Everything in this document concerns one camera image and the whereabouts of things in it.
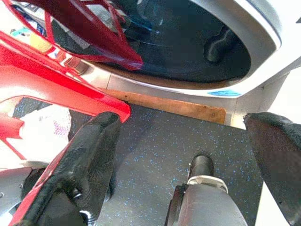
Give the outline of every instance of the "washing machine door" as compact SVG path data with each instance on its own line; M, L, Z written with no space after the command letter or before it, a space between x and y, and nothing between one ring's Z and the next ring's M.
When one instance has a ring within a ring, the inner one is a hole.
M35 21L45 10L51 19L42 17L40 26L47 30L50 21L53 41L83 59L172 80L247 77L279 43L246 0L5 2ZM31 5L38 9L30 10Z

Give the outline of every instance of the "gray speckled floor mat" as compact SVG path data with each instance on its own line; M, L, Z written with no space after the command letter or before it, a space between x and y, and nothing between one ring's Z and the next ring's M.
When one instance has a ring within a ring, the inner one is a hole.
M174 188L186 182L189 163L199 152L212 157L215 176L225 181L248 224L254 225L262 178L244 130L131 108L116 150L114 195L103 205L99 226L164 225Z

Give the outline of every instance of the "metal clamp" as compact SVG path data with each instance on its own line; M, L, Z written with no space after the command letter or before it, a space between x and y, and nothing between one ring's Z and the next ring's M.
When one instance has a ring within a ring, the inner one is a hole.
M228 194L228 187L226 186L225 182L219 178L215 178L212 176L206 176L206 175L199 175L189 178L188 185L209 185L212 187L219 188L226 192Z

